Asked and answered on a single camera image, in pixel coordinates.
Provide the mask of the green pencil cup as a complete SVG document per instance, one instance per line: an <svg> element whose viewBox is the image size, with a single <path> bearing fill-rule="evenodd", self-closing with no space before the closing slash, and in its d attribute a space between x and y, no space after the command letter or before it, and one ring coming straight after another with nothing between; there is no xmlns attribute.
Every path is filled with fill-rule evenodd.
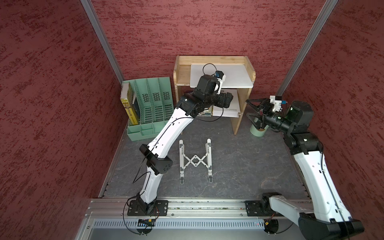
<svg viewBox="0 0 384 240"><path fill-rule="evenodd" d="M269 128L269 126L266 125L264 127L264 129L255 129L255 127L252 124L251 127L250 127L250 132L255 137L263 137L265 135L266 131L268 130L268 128Z"/></svg>

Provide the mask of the white book with black text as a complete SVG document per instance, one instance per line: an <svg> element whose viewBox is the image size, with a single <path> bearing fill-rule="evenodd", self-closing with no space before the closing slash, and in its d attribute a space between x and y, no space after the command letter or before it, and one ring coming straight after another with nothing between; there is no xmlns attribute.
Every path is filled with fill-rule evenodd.
<svg viewBox="0 0 384 240"><path fill-rule="evenodd" d="M224 110L222 108L214 106L213 107L213 116L220 117L222 112L224 112L222 117L238 118L241 110L240 110L239 97L238 97L237 90L236 89L223 89L223 90L221 90L221 92L222 93L231 93L233 95L233 99L230 103L230 106L228 108L224 108Z"/></svg>

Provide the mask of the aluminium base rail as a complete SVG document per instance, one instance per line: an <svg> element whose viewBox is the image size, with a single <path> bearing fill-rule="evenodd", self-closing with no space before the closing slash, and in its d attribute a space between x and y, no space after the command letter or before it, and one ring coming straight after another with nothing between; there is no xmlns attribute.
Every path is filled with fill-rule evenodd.
<svg viewBox="0 0 384 240"><path fill-rule="evenodd" d="M267 219L270 216L248 216L247 199L194 199L165 198L167 206L161 206L160 219ZM125 198L92 199L86 210L86 218L147 218L139 207L127 207Z"/></svg>

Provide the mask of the yellow book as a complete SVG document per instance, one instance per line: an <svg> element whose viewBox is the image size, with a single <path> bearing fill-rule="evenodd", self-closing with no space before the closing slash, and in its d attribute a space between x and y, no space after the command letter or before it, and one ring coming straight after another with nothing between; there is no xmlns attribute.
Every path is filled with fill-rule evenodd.
<svg viewBox="0 0 384 240"><path fill-rule="evenodd" d="M134 107L134 96L135 91L133 86L128 81L124 81L121 89L120 100L125 108L127 115L129 116L132 125L135 126L140 123L140 118Z"/></svg>

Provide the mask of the green file organizer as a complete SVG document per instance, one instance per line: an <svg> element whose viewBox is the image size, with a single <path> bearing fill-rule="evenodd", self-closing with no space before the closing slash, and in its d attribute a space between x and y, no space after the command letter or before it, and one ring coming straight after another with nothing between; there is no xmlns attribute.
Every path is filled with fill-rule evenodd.
<svg viewBox="0 0 384 240"><path fill-rule="evenodd" d="M128 82L135 91L134 107L140 123L134 126L129 119L127 135L133 142L153 139L174 111L170 78L144 78Z"/></svg>

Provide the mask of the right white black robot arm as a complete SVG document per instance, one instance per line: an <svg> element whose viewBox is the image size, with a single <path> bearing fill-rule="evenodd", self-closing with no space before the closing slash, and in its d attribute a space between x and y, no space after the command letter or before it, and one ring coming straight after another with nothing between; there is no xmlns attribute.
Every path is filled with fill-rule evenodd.
<svg viewBox="0 0 384 240"><path fill-rule="evenodd" d="M281 110L285 102L280 97L247 100L246 103L255 110L255 114L247 113L247 117L257 130L269 127L283 133L284 142L303 175L313 205L306 209L279 193L264 193L257 204L263 214L270 216L265 220L265 232L279 233L279 224L270 223L278 213L297 225L307 240L345 240L363 233L363 223L352 218L333 183L323 144L309 131L314 116L311 106L293 101L283 114Z"/></svg>

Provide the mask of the silver folding laptop stand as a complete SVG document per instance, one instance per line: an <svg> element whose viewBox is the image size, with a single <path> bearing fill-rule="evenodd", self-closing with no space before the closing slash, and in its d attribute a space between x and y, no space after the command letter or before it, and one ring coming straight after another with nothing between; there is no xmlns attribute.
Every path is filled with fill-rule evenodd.
<svg viewBox="0 0 384 240"><path fill-rule="evenodd" d="M194 155L189 158L185 154L185 144L183 140L179 141L179 157L180 157L180 184L183 185L185 183L185 169L189 165L198 167L199 165L203 165L208 170L208 181L209 183L213 183L213 163L212 163L212 141L211 139L207 139L205 144L206 153L203 157L199 157L198 155Z"/></svg>

